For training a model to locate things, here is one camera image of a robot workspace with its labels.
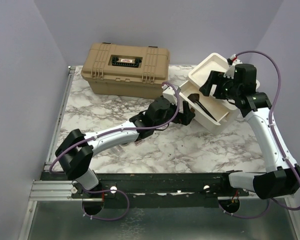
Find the white pull-out drawer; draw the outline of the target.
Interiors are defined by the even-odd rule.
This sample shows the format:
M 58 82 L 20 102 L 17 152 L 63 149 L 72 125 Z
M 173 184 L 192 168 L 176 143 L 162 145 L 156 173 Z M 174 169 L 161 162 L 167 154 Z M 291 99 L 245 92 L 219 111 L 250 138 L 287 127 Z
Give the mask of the white pull-out drawer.
M 190 81 L 180 86 L 180 97 L 187 101 L 195 113 L 195 120 L 207 127 L 220 126 L 221 122 L 230 114 L 230 110 L 222 103 L 218 103 L 212 96 L 203 96 L 198 88 Z

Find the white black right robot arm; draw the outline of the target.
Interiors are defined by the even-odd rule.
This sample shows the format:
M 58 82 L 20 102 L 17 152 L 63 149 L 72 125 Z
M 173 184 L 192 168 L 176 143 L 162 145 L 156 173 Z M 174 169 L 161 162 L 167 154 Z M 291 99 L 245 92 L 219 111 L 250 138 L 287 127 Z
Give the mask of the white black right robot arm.
M 232 100 L 250 125 L 265 162 L 264 173 L 236 171 L 220 182 L 219 189 L 230 196 L 237 189 L 254 192 L 260 199 L 292 195 L 300 189 L 300 166 L 292 157 L 271 113 L 271 102 L 257 91 L 257 69 L 239 63 L 227 72 L 212 70 L 199 91 L 219 100 Z

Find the black fluffy powder brush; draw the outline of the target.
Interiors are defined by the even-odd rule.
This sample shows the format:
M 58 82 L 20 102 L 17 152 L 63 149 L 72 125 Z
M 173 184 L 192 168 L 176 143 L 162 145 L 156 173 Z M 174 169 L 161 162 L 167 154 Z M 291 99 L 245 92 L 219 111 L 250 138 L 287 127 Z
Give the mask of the black fluffy powder brush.
M 199 93 L 191 93 L 187 98 L 192 103 L 197 104 L 211 119 L 213 119 L 215 122 L 218 122 L 213 110 L 214 105 L 208 101 L 203 101 L 203 98 L 201 98 Z

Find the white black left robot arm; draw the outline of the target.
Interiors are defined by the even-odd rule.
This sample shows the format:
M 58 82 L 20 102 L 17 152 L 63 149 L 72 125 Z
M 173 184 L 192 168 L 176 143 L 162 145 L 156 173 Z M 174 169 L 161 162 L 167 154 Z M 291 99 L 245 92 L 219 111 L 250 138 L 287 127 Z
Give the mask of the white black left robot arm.
M 170 123 L 187 126 L 195 113 L 187 101 L 177 104 L 164 97 L 156 98 L 146 110 L 139 112 L 124 123 L 98 132 L 83 133 L 72 130 L 55 151 L 69 181 L 77 181 L 87 196 L 96 197 L 101 190 L 99 179 L 90 169 L 94 156 L 118 145 L 133 143 L 150 137 Z

